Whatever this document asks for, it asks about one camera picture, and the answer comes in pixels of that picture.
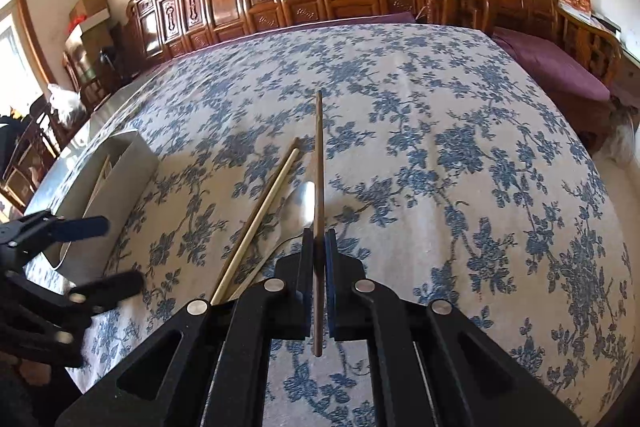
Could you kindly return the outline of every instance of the purple cushion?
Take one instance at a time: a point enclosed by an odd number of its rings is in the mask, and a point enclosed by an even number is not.
[[[496,28],[493,39],[542,90],[568,92],[599,102],[609,100],[609,89],[553,42],[506,28]]]

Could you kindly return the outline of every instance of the wooden chopstick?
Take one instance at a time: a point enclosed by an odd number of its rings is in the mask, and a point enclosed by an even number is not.
[[[324,139],[322,133],[322,91],[316,93],[316,209],[314,211],[314,345],[322,356],[324,335]]]
[[[249,229],[251,228],[252,224],[255,222],[258,213],[260,212],[261,208],[264,206],[267,197],[269,196],[271,189],[274,187],[274,184],[276,182],[276,180],[278,179],[279,175],[281,174],[281,172],[283,171],[283,169],[285,168],[286,164],[289,162],[289,159],[291,158],[292,154],[294,151],[298,150],[300,151],[301,148],[301,142],[299,138],[296,138],[295,140],[293,140],[293,142],[291,143],[291,145],[289,145],[289,149],[287,149],[287,153],[282,157],[282,160],[280,161],[278,167],[276,168],[275,173],[273,174],[273,176],[271,176],[271,178],[269,178],[269,180],[267,181],[266,185],[264,186],[264,188],[262,189],[262,192],[260,194],[260,197],[258,198],[258,200],[255,203],[254,209],[252,210],[251,214],[249,215],[249,218],[246,220],[244,227],[242,227],[242,230],[240,231],[238,238],[236,239],[236,242],[234,244],[234,247],[232,248],[229,256],[226,258],[225,260],[225,264],[222,267],[222,270],[220,270],[220,274],[218,276],[218,279],[216,280],[216,283],[213,286],[213,290],[211,292],[212,294],[212,301],[211,303],[214,303],[214,298],[216,296],[216,294],[219,292],[219,288],[220,285],[222,284],[223,280],[225,279],[227,273],[230,271],[231,268],[231,263],[233,263],[234,259],[236,259],[236,256],[238,254],[239,248],[242,245],[242,242],[244,241],[244,238],[247,236],[247,233],[249,232]],[[231,277],[233,277],[233,275],[235,274],[235,269],[234,272],[228,276],[229,279],[231,279]]]

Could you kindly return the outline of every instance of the red item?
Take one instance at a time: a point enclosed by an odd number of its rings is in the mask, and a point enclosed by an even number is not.
[[[79,23],[84,22],[85,20],[86,20],[86,15],[80,15],[80,16],[76,17],[75,19],[73,19],[69,23],[69,26],[66,28],[67,34],[71,35],[71,32],[76,29],[76,26],[78,26]]]

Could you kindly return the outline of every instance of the cardboard box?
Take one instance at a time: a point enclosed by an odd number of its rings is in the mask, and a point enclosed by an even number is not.
[[[65,42],[66,52],[71,57],[71,61],[76,68],[76,73],[83,84],[96,76],[110,74],[106,72],[108,68],[103,66],[99,61],[100,50],[113,46],[108,20],[100,17],[98,20],[102,19],[101,22],[98,22],[94,26],[86,25],[86,23],[89,23],[94,17],[103,13],[108,15],[109,12],[108,10],[103,10],[103,12],[87,19],[85,23],[76,26]]]
[[[69,14],[69,22],[82,15],[90,17],[105,9],[109,9],[107,0],[79,0]]]
[[[107,156],[114,162],[113,169],[89,203]],[[158,158],[137,131],[105,139],[52,212],[67,219],[104,216],[111,223],[109,232],[102,237],[47,248],[44,255],[53,269],[76,285],[100,279],[122,227],[157,167]]]

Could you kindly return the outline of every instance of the floral bedspread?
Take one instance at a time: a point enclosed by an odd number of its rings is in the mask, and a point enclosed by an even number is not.
[[[312,179],[324,94],[327,226],[404,299],[449,299],[591,425],[630,374],[634,290],[605,187],[575,134],[482,33],[361,25],[265,36],[177,60],[101,131],[135,128],[161,159],[108,272],[144,293],[95,319],[91,387],[183,304],[210,295],[246,216],[295,136],[305,155],[236,283],[280,236],[278,208]],[[68,183],[60,187],[62,197]],[[300,248],[288,243],[274,256]],[[271,259],[263,275],[272,273]],[[28,275],[61,290],[40,256]],[[364,343],[274,341],[265,425],[374,424]]]

